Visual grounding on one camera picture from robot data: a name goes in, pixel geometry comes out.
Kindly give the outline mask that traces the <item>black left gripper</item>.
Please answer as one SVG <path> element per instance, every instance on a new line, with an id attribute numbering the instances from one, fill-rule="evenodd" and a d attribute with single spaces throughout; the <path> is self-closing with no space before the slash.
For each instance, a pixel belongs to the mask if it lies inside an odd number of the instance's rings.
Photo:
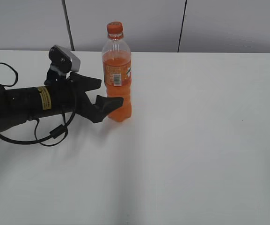
<path id="1" fill-rule="evenodd" d="M 101 79 L 71 72 L 69 77 L 49 71 L 44 82 L 51 98 L 51 109 L 44 111 L 44 117 L 75 112 L 93 123 L 102 122 L 109 114 L 123 106 L 123 97 L 97 95 L 94 104 L 86 92 L 101 87 Z"/>

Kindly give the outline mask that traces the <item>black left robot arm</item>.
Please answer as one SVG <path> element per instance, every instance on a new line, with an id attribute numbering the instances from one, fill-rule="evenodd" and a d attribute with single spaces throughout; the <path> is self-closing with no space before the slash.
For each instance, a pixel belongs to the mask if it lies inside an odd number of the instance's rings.
<path id="1" fill-rule="evenodd" d="M 93 123 L 122 107 L 122 97 L 97 96 L 91 103 L 86 92 L 101 87 L 102 81 L 71 72 L 66 79 L 51 85 L 5 89 L 0 85 L 0 132 L 34 118 L 43 118 L 75 111 Z"/>

